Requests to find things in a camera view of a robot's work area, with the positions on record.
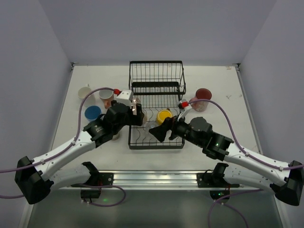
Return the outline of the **iridescent pink mug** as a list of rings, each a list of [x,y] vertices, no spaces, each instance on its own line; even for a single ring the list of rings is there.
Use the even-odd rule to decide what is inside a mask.
[[[141,100],[139,99],[139,97],[134,96],[133,97],[133,102],[132,102],[132,111],[134,114],[136,114],[136,104],[142,104]],[[147,112],[142,108],[142,113],[143,113],[143,119],[142,119],[142,124],[143,126],[146,125],[147,122]]]

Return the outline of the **beige speckled cup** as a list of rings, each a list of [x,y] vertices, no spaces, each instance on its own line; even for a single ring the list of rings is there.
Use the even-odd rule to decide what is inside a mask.
[[[120,137],[120,133],[117,133],[117,134],[113,135],[112,141],[117,140],[119,137]]]

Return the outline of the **salmon floral mug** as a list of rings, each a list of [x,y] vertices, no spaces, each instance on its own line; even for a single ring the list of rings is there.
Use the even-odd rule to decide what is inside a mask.
[[[114,92],[108,89],[100,90],[99,98],[102,100],[105,109],[108,109],[111,106],[111,102],[114,99]]]

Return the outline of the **blue tumbler cup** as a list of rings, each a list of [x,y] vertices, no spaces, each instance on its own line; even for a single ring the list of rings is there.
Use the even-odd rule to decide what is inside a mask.
[[[91,122],[96,120],[98,116],[102,114],[102,110],[99,106],[93,105],[87,107],[84,114],[85,118]]]

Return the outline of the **pink floral mug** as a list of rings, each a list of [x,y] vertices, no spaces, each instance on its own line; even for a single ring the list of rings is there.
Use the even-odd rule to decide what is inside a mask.
[[[212,93],[206,88],[200,88],[196,91],[195,96],[190,99],[189,103],[197,112],[204,112],[207,109],[208,102],[212,98]]]

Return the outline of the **white ceramic mug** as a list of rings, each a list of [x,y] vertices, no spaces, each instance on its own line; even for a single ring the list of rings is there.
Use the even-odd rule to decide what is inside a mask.
[[[91,86],[89,84],[87,84],[78,90],[78,92],[77,92],[78,98],[81,101],[84,101],[86,96],[88,96],[85,101],[94,102],[95,96],[94,96],[94,94],[90,94],[92,91],[93,91],[93,89],[91,88]]]

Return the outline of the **clear glass cup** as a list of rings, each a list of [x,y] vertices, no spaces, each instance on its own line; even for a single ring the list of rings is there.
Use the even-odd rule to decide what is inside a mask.
[[[149,130],[159,126],[156,121],[148,121],[145,125],[145,133],[149,134]]]

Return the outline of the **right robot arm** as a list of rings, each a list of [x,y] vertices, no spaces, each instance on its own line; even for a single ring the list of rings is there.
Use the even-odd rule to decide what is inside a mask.
[[[190,123],[176,116],[166,118],[149,133],[163,142],[170,131],[170,140],[180,137],[200,148],[207,157],[218,160],[213,172],[203,180],[213,186],[245,185],[273,193],[292,206],[298,206],[304,187],[304,169],[301,163],[276,161],[249,151],[236,141],[216,133],[204,118],[196,117]]]

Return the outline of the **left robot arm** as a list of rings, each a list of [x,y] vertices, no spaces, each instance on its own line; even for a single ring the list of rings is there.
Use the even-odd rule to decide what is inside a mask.
[[[141,104],[125,105],[113,101],[105,114],[77,132],[70,141],[32,160],[27,156],[21,158],[17,163],[15,182],[28,204],[36,204],[50,192],[66,185],[97,184],[98,170],[91,162],[84,162],[71,170],[62,167],[111,141],[124,126],[141,126],[143,118]]]

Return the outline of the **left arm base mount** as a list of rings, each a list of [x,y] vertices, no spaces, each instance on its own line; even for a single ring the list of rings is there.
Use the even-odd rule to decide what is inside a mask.
[[[108,186],[112,185],[114,181],[114,174],[112,172],[100,172],[99,174],[94,174],[92,177],[89,178],[85,185],[90,186]],[[99,199],[101,195],[101,188],[96,189],[93,188],[91,190],[81,190],[80,191],[80,198],[82,200],[89,200],[89,202],[96,201]]]

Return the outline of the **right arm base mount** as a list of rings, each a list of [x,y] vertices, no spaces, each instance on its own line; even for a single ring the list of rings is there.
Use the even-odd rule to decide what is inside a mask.
[[[230,194],[231,188],[239,188],[239,184],[228,184],[224,180],[216,180],[212,176],[212,170],[206,170],[196,174],[198,188],[213,189],[209,191],[209,195],[213,200],[217,200],[223,196]]]

